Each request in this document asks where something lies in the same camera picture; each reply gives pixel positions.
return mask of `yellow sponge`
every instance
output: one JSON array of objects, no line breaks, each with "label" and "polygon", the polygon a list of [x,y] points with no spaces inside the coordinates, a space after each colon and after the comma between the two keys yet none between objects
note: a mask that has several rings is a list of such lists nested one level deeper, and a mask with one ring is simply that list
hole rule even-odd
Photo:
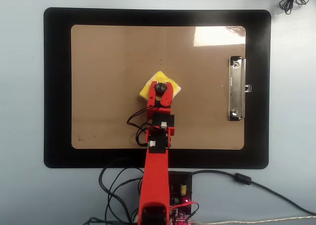
[{"label": "yellow sponge", "polygon": [[139,95],[146,100],[148,100],[148,95],[149,95],[149,88],[150,85],[152,84],[153,81],[158,81],[159,83],[165,83],[165,82],[170,82],[173,87],[173,97],[178,94],[178,92],[181,90],[181,87],[176,84],[176,82],[170,78],[168,78],[162,71],[156,72],[155,75],[153,75],[152,78],[146,83],[146,85],[143,87]]}]

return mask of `yellow capacitor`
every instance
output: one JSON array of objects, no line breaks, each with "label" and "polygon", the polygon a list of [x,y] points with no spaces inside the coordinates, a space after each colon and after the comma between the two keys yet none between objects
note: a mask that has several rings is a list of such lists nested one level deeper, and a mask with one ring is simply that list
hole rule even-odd
[{"label": "yellow capacitor", "polygon": [[181,196],[184,196],[184,195],[186,195],[186,193],[187,193],[187,185],[182,184],[181,188],[180,188],[180,194],[181,194]]}]

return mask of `cable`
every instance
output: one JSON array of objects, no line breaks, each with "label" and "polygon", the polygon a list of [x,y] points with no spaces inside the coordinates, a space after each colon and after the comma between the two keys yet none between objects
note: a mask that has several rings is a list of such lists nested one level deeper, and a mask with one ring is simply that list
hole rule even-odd
[{"label": "cable", "polygon": [[279,6],[286,15],[291,14],[294,2],[299,6],[306,5],[310,0],[281,0]]},{"label": "cable", "polygon": [[90,224],[110,224],[110,225],[122,225],[122,223],[118,222],[118,221],[104,221],[101,219],[98,219],[96,217],[91,217],[88,221],[86,221],[83,225],[90,225]]},{"label": "cable", "polygon": [[243,183],[243,184],[246,184],[246,185],[250,185],[250,184],[254,184],[274,195],[276,195],[277,197],[285,200],[286,202],[290,203],[291,205],[293,205],[294,207],[296,207],[297,209],[307,213],[307,214],[310,214],[310,215],[313,215],[313,216],[316,216],[316,213],[315,212],[312,212],[312,211],[309,211],[307,209],[304,209],[302,208],[301,206],[299,206],[298,204],[294,203],[292,200],[286,198],[285,196],[265,187],[264,185],[261,185],[259,183],[256,183],[254,181],[251,180],[251,177],[248,177],[248,176],[245,176],[245,175],[242,175],[242,174],[239,174],[239,173],[236,173],[236,174],[230,174],[228,172],[223,172],[223,171],[218,171],[218,170],[201,170],[201,171],[196,171],[196,172],[192,172],[190,173],[188,176],[187,176],[187,179],[193,175],[196,175],[196,174],[200,174],[200,173],[217,173],[217,174],[222,174],[222,175],[226,175],[226,176],[230,176],[232,178],[234,178],[235,181],[237,182],[240,182],[240,183]]},{"label": "cable", "polygon": [[140,192],[141,192],[141,189],[142,189],[142,183],[143,183],[143,179],[139,180],[138,185],[137,185],[139,196],[140,196]]},{"label": "cable", "polygon": [[138,130],[137,130],[137,132],[136,132],[136,135],[135,135],[135,140],[136,140],[137,144],[138,144],[139,146],[141,146],[141,147],[147,147],[147,146],[148,146],[147,143],[141,143],[141,142],[139,141],[139,136],[140,136],[141,133],[146,133],[146,130],[148,130],[148,129],[154,129],[154,130],[157,130],[157,131],[159,131],[159,130],[164,130],[164,129],[159,129],[159,128],[154,127],[152,124],[149,124],[148,122],[149,122],[149,120],[150,120],[151,118],[148,118],[145,123],[141,124],[141,126],[138,126],[137,124],[132,123],[131,120],[132,120],[133,118],[135,118],[136,116],[138,116],[138,115],[140,115],[140,114],[142,114],[142,113],[145,113],[148,109],[153,109],[153,108],[157,108],[157,109],[153,112],[153,114],[155,114],[155,113],[160,109],[160,107],[157,107],[157,106],[149,106],[149,107],[146,107],[146,108],[141,109],[141,110],[137,111],[136,113],[132,114],[132,115],[127,119],[127,121],[126,121],[126,123],[127,123],[128,125],[131,125],[131,126],[134,126],[134,127],[138,128]]},{"label": "cable", "polygon": [[195,225],[224,225],[224,224],[263,224],[263,223],[273,223],[273,222],[283,222],[289,220],[302,220],[302,219],[316,219],[316,216],[306,216],[306,217],[290,217],[290,218],[281,218],[281,219],[267,219],[259,221],[224,221],[224,222],[212,222],[212,223],[200,223],[194,221]]},{"label": "cable", "polygon": [[190,206],[192,204],[198,204],[198,203],[195,202],[195,201],[190,201],[190,202],[186,202],[186,203],[183,203],[183,204],[177,204],[177,205],[174,205],[174,206],[170,207],[170,210],[181,208],[181,207]]},{"label": "cable", "polygon": [[132,225],[132,224],[133,224],[133,221],[132,221],[132,219],[131,219],[130,216],[129,216],[128,208],[127,208],[127,206],[126,206],[124,200],[122,200],[122,198],[120,198],[118,195],[116,195],[116,194],[114,194],[114,193],[111,193],[111,192],[104,186],[104,184],[103,184],[103,182],[102,182],[103,174],[104,174],[104,172],[108,169],[108,167],[109,167],[110,165],[112,165],[112,164],[114,164],[114,163],[116,163],[116,162],[118,162],[118,161],[122,161],[122,160],[126,160],[126,159],[125,159],[125,158],[116,159],[116,160],[114,160],[113,162],[109,163],[105,168],[102,169],[102,171],[101,171],[101,173],[100,173],[100,175],[99,175],[99,185],[100,185],[100,187],[101,187],[107,194],[110,194],[112,197],[114,197],[114,198],[123,206],[124,211],[125,211],[125,214],[126,214],[127,219],[128,219],[128,223],[129,223],[130,225]]},{"label": "cable", "polygon": [[139,207],[136,208],[136,209],[131,213],[131,215],[130,215],[130,217],[131,217],[131,219],[133,220],[133,222],[135,221],[135,218],[136,218],[136,216],[137,216],[137,214],[138,214],[138,210],[139,210]]},{"label": "cable", "polygon": [[195,209],[195,210],[193,211],[193,213],[191,213],[191,214],[186,218],[185,221],[187,222],[190,218],[192,218],[192,216],[197,213],[198,209],[199,209],[199,204],[197,203],[197,209]]},{"label": "cable", "polygon": [[[126,185],[126,184],[131,183],[131,182],[136,181],[136,180],[140,180],[141,178],[142,178],[142,177],[134,178],[134,179],[129,179],[129,180],[127,180],[127,181],[121,183],[118,187],[115,188],[115,190],[113,191],[113,194],[114,194],[114,193],[117,191],[117,189],[120,188],[121,186]],[[105,214],[104,214],[104,220],[105,220],[105,221],[106,221],[106,217],[107,217],[107,214],[106,214],[106,212],[105,212]],[[127,223],[127,222],[122,221],[122,220],[119,219],[117,216],[116,216],[116,219],[119,220],[119,221],[120,221],[121,223],[123,223],[123,224],[129,224],[129,223]]]},{"label": "cable", "polygon": [[307,214],[316,216],[316,213],[314,213],[314,212],[312,212],[312,211],[309,211],[309,210],[307,210],[307,209],[302,208],[302,207],[299,206],[298,204],[294,203],[292,200],[290,200],[290,199],[286,198],[285,196],[283,196],[283,195],[281,195],[281,194],[279,194],[279,193],[277,193],[277,192],[275,192],[275,191],[273,191],[273,190],[271,190],[271,189],[265,187],[264,185],[261,185],[261,184],[259,184],[259,183],[257,183],[257,182],[254,182],[254,181],[252,181],[251,183],[254,184],[254,185],[256,185],[256,186],[258,186],[258,187],[260,187],[260,188],[262,188],[262,189],[265,189],[266,191],[268,191],[268,192],[270,192],[270,193],[272,193],[272,194],[274,194],[274,195],[276,195],[276,196],[278,196],[279,198],[285,200],[286,202],[288,202],[288,203],[290,203],[291,205],[295,206],[295,207],[298,208],[299,210],[301,210],[301,211],[303,211],[303,212],[305,212],[305,213],[307,213]]},{"label": "cable", "polygon": [[[117,181],[117,179],[119,178],[119,176],[125,171],[125,170],[127,170],[127,169],[137,169],[137,170],[139,170],[141,173],[144,173],[141,169],[139,169],[139,168],[137,168],[137,167],[126,167],[126,168],[124,168],[123,170],[121,170],[120,171],[120,173],[117,175],[117,177],[114,179],[114,181],[112,182],[112,184],[111,184],[111,187],[110,187],[110,189],[109,189],[109,191],[111,191],[111,189],[112,189],[112,187],[113,187],[113,185],[115,184],[115,182]],[[107,204],[107,207],[106,207],[106,209],[105,209],[105,218],[104,218],[104,220],[106,220],[106,216],[107,216],[107,211],[108,211],[108,209],[111,211],[111,213],[112,213],[112,215],[118,220],[118,221],[120,221],[121,223],[125,223],[124,221],[122,221],[113,211],[112,211],[112,209],[111,209],[111,206],[110,206],[110,200],[111,200],[111,198],[110,198],[110,195],[108,194],[108,204]]]}]

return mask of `white table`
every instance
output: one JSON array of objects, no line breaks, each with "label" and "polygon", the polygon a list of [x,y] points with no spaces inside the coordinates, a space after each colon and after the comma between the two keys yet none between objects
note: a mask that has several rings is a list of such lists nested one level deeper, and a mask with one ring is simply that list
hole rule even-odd
[{"label": "white table", "polygon": [[[272,14],[270,163],[244,170],[316,211],[316,0],[287,16],[279,0],[0,0],[0,224],[79,225],[102,218],[99,169],[49,169],[43,163],[43,12],[51,6],[133,9],[267,9]],[[107,174],[109,185],[117,169]],[[127,173],[122,180],[135,176]],[[305,215],[254,186],[218,175],[194,177],[200,221]],[[136,185],[120,190],[137,204]],[[122,213],[114,202],[113,207]],[[283,223],[315,224],[314,221]]]}]

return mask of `clipboard clip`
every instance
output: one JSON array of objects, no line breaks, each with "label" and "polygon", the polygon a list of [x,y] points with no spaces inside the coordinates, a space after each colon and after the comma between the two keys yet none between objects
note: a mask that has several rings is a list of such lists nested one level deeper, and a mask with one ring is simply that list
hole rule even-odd
[{"label": "clipboard clip", "polygon": [[251,85],[245,84],[246,59],[231,56],[229,61],[229,111],[228,118],[239,121],[245,117],[245,93],[251,92]]}]

